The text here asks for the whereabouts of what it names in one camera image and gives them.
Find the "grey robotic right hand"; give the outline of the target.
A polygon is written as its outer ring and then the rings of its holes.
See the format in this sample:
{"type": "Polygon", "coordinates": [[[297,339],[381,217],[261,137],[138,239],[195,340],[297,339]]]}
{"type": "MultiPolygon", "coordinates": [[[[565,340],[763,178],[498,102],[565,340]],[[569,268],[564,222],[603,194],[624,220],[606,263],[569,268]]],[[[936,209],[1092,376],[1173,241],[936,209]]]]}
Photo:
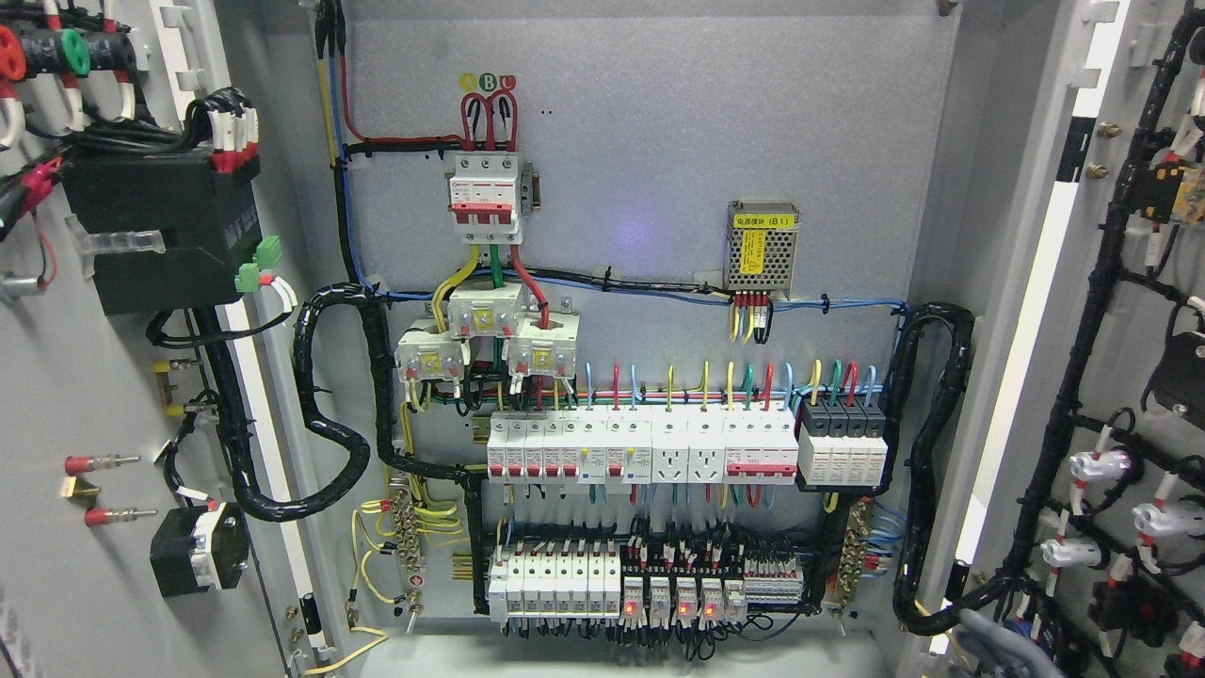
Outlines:
{"type": "Polygon", "coordinates": [[[956,639],[994,677],[1066,677],[1029,638],[997,625],[977,612],[958,613],[956,639]]]}

